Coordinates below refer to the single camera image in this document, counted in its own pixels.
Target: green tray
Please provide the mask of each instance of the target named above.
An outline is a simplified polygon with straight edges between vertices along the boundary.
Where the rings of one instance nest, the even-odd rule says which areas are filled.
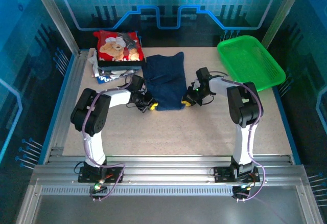
[[[281,84],[285,72],[253,36],[239,36],[217,45],[221,62],[233,80],[254,82],[258,91]]]

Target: black cable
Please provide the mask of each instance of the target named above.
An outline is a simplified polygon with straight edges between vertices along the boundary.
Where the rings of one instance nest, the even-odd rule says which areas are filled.
[[[125,85],[127,84],[127,77],[128,77],[128,75],[126,75],[126,77],[125,77]]]
[[[212,71],[212,72],[209,72],[209,73],[220,73],[220,74],[223,74],[225,77],[228,77],[228,74],[224,73],[224,72]]]
[[[202,105],[209,105],[211,102],[213,102],[213,100],[215,99],[215,97],[213,96],[213,95],[210,95],[213,99],[212,100],[210,100],[209,102],[207,102],[207,103],[203,103]]]
[[[220,176],[220,174],[215,174],[215,172],[213,173],[213,174],[211,174],[211,170],[212,169],[214,169],[213,167],[209,170],[209,175],[210,176],[214,176],[214,177],[216,177],[216,176]]]
[[[250,176],[252,177],[253,179],[253,187],[255,187],[255,176],[251,173]]]
[[[79,173],[77,173],[76,171],[75,171],[75,169],[81,164],[81,163],[84,163],[84,161],[80,161],[77,165],[75,165],[75,168],[74,168],[74,173],[75,174],[79,174]]]
[[[134,107],[137,107],[136,105],[135,106],[128,106],[128,104],[126,104],[126,107],[127,108],[134,108]]]

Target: teddy bear graphic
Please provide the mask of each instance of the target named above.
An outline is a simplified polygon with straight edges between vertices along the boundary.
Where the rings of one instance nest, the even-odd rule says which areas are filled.
[[[112,56],[112,61],[139,61],[136,43],[137,40],[131,39],[127,33],[118,33],[117,37],[108,37],[99,51]],[[128,60],[124,58],[125,48],[128,50]]]
[[[125,47],[126,43],[121,37],[108,37],[106,43],[100,47],[99,51],[112,56],[113,60],[122,61]]]

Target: teddy bear print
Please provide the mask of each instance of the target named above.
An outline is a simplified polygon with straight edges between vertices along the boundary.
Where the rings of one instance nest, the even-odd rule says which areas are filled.
[[[113,60],[121,61],[124,58],[124,48],[126,43],[121,37],[108,37],[106,43],[100,47],[101,53],[112,56]]]

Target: blue wall panel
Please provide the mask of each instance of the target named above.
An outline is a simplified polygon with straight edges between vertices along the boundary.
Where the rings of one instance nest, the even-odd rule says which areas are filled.
[[[166,42],[173,46],[173,40],[167,39],[164,30],[179,30],[179,46],[195,46],[195,39],[201,36],[202,41],[197,43],[199,46],[216,46],[226,35],[229,38],[250,34],[260,39],[282,0],[55,1],[60,5],[80,47],[88,48],[94,43],[90,40],[86,42],[85,38],[91,36],[86,32],[98,29],[138,30],[145,47],[162,45],[151,36],[153,32],[165,37]],[[187,32],[192,32],[193,37],[187,36]]]
[[[279,93],[301,162],[308,176],[323,172],[324,177],[327,174],[326,5],[327,0],[296,0],[269,48],[287,74]],[[326,207],[320,210],[326,221]]]
[[[0,23],[0,222],[15,223],[39,157],[22,140],[43,144],[71,53],[40,0],[0,0]]]

